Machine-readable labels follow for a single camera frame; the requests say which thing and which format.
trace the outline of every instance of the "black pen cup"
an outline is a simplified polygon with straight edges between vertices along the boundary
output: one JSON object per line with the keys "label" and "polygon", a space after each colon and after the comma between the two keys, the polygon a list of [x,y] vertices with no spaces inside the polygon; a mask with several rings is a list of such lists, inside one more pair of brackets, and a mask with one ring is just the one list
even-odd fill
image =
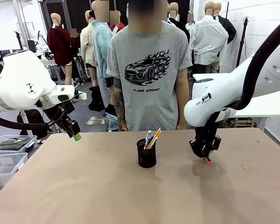
{"label": "black pen cup", "polygon": [[137,142],[138,149],[138,164],[143,168],[151,168],[154,167],[157,163],[155,156],[155,145],[150,149],[144,149],[145,139],[141,139]]}

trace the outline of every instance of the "storage box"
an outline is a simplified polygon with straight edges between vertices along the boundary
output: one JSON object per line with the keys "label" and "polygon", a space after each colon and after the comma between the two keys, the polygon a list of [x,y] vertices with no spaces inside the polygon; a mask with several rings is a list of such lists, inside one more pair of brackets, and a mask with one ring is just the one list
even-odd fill
{"label": "storage box", "polygon": [[27,153],[0,155],[0,190],[24,165],[27,159]]}
{"label": "storage box", "polygon": [[30,141],[21,147],[20,150],[2,150],[0,145],[0,155],[1,154],[12,154],[12,153],[29,153],[31,150],[37,147],[37,136],[24,136],[24,135],[3,135],[0,137],[0,144],[5,142],[7,139],[16,138],[30,138]]}

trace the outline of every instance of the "white jacket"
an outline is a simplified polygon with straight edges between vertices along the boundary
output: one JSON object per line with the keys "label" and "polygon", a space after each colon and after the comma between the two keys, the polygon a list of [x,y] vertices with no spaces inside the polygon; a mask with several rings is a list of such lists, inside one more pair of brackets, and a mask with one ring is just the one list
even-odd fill
{"label": "white jacket", "polygon": [[226,56],[228,33],[224,27],[210,15],[195,23],[190,37],[190,47],[194,50],[195,64],[209,65],[217,61],[220,52],[220,64]]}
{"label": "white jacket", "polygon": [[87,27],[82,29],[80,34],[81,39],[81,54],[86,63],[92,66],[97,66],[98,63],[95,59],[92,44],[92,24],[89,23]]}

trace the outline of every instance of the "graphic t-shirt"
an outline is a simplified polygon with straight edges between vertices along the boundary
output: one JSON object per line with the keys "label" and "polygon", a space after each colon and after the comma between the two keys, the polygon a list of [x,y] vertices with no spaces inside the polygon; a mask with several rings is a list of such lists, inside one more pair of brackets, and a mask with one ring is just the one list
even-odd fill
{"label": "graphic t-shirt", "polygon": [[121,80],[129,131],[175,130],[174,87],[191,65],[188,45],[185,33],[164,21],[161,32],[140,35],[127,26],[111,39],[107,74]]}

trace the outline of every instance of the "beige coat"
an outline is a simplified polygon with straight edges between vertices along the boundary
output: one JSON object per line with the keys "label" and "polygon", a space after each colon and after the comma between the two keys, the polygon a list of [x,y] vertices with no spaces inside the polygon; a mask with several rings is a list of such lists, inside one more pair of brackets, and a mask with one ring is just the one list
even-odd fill
{"label": "beige coat", "polygon": [[92,24],[89,23],[87,27],[82,29],[81,35],[81,54],[82,58],[86,63],[92,66],[97,66],[98,63],[95,59],[92,44]]}

